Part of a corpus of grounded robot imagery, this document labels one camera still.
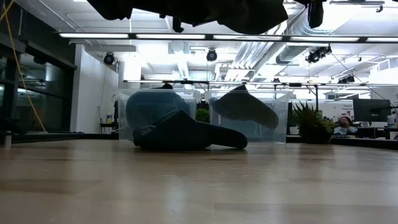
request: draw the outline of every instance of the person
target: person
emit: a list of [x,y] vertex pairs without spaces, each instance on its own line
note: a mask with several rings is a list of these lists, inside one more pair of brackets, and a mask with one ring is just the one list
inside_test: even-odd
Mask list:
[[353,126],[353,122],[347,116],[342,116],[335,127],[334,135],[346,135],[347,132],[355,133],[358,129]]

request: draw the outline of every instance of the bottle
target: bottle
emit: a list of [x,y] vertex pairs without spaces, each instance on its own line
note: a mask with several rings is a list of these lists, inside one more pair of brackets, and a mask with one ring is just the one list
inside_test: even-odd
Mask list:
[[107,124],[112,124],[112,113],[107,113],[106,114],[106,123]]

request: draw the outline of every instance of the computer monitor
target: computer monitor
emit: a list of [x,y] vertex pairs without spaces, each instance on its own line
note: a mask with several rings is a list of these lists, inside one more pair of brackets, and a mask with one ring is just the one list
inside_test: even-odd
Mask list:
[[389,100],[353,99],[355,121],[387,122],[391,115]]

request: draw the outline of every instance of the spotlight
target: spotlight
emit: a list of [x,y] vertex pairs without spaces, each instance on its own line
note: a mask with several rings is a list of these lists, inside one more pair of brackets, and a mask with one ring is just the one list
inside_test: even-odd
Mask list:
[[349,77],[347,77],[347,82],[349,82],[349,83],[355,82],[354,76],[350,75]]
[[318,47],[316,50],[310,51],[310,54],[308,55],[307,58],[305,58],[305,60],[308,63],[317,63],[319,62],[319,60],[326,57],[326,55],[330,53],[331,53],[330,45],[327,47]]
[[217,60],[217,53],[215,49],[210,49],[209,52],[207,53],[207,61],[208,62],[214,62]]
[[115,59],[113,52],[106,53],[106,56],[104,58],[104,63],[106,65],[114,65],[116,62],[118,61]]

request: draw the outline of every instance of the dark fabric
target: dark fabric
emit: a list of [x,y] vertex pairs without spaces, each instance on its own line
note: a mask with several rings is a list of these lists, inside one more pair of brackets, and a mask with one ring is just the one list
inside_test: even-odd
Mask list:
[[197,121],[197,126],[206,131],[210,138],[211,144],[234,147],[238,149],[244,149],[246,146],[248,146],[247,137],[239,131],[204,123],[201,121]]
[[229,93],[210,99],[210,105],[222,117],[231,120],[254,121],[267,128],[278,127],[278,115],[269,106],[250,95],[245,85]]
[[[165,84],[161,88],[173,87]],[[189,114],[189,105],[172,91],[138,92],[126,103],[126,118],[134,130],[134,144],[144,149],[196,150],[212,144],[247,146],[244,134],[195,121]]]
[[172,16],[197,26],[217,21],[242,34],[263,34],[288,19],[283,1],[270,0],[88,0],[107,20],[130,19],[134,9]]
[[161,122],[139,142],[144,149],[196,150],[210,145],[206,131],[183,110]]
[[133,136],[134,144],[144,149],[197,150],[212,144],[242,149],[248,144],[244,134],[195,121],[183,110],[164,116],[157,126],[134,130]]
[[126,103],[126,119],[132,129],[152,125],[165,114],[184,110],[190,114],[190,107],[176,93],[167,91],[139,91],[130,96]]

